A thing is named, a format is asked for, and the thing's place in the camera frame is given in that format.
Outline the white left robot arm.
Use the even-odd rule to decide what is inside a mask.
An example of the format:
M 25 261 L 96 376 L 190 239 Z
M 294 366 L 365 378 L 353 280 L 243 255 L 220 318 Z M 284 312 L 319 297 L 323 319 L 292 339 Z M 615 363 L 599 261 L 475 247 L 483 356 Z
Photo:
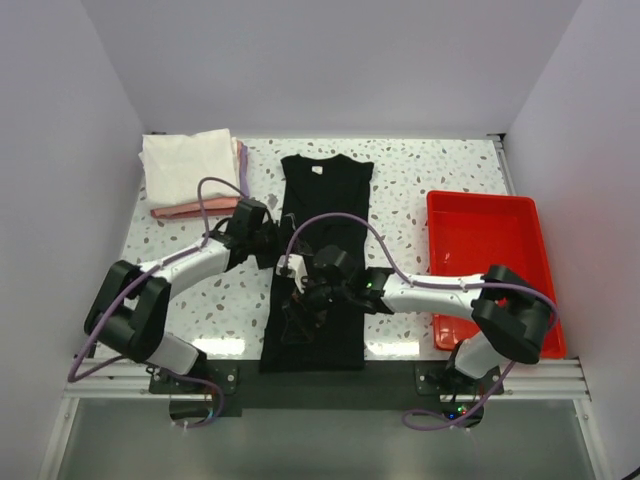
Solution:
M 140 265 L 114 263 L 84 322 L 88 344 L 100 342 L 128 360 L 168 370 L 183 391 L 196 392 L 207 380 L 206 354 L 165 331 L 171 300 L 250 257 L 260 269 L 271 268 L 280 251 L 278 224 L 268 207 L 243 199 L 230 217 L 183 250 Z

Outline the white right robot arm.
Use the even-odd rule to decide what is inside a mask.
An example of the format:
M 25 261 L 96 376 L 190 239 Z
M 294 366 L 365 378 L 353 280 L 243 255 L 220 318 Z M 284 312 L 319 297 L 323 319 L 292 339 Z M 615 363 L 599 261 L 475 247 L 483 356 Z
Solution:
M 500 265 L 462 277 L 409 275 L 397 268 L 362 267 L 330 245 L 312 258 L 282 256 L 277 272 L 294 282 L 283 309 L 306 339 L 339 307 L 370 315 L 430 313 L 472 321 L 478 332 L 456 344 L 443 372 L 434 377 L 459 393 L 469 392 L 504 362 L 538 363 L 555 317 L 546 295 Z

